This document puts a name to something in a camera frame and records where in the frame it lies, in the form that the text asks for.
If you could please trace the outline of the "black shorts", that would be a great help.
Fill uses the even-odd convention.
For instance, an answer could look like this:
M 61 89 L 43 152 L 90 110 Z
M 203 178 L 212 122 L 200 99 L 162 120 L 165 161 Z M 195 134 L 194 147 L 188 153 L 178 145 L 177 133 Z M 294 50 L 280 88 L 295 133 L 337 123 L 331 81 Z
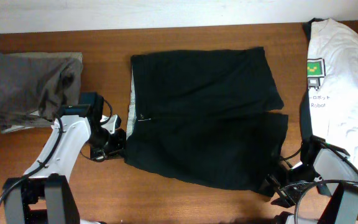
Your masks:
M 273 195 L 288 116 L 262 47 L 133 55 L 131 69 L 126 164 Z

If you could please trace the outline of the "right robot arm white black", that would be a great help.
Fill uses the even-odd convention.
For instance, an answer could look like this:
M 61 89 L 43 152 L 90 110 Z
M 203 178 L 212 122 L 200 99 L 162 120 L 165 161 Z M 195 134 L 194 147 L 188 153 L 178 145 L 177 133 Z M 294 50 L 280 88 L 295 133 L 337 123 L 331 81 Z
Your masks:
M 292 166 L 281 158 L 266 178 L 267 186 L 278 194 L 272 203 L 295 209 L 275 216 L 271 223 L 358 222 L 358 169 L 348 160 L 349 153 L 317 136 L 302 142 L 298 153 L 301 165 Z M 302 218 L 301 201 L 312 189 L 328 196 L 329 202 L 319 218 Z

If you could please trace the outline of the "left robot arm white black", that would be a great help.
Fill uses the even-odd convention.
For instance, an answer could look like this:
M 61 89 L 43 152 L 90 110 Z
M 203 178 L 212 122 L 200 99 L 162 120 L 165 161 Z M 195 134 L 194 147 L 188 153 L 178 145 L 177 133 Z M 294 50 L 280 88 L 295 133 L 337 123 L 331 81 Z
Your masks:
M 96 92 L 80 95 L 77 105 L 62 105 L 52 133 L 35 162 L 21 177 L 8 178 L 0 197 L 7 223 L 86 224 L 69 186 L 83 146 L 88 160 L 103 162 L 124 155 L 126 132 L 118 115 L 103 115 L 107 101 Z

